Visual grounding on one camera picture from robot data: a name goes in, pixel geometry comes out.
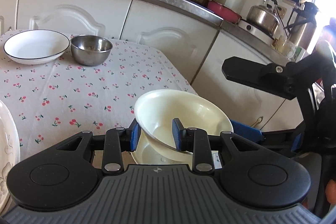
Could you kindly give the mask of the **person's right hand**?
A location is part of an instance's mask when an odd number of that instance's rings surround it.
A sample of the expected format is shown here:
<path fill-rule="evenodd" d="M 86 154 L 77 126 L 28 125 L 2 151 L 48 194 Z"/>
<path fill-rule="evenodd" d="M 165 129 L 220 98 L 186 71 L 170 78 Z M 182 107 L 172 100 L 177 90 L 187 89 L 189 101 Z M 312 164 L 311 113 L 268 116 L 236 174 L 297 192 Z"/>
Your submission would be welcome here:
<path fill-rule="evenodd" d="M 326 198 L 329 204 L 334 205 L 335 204 L 335 181 L 330 180 L 327 183 L 326 189 L 325 189 Z"/>

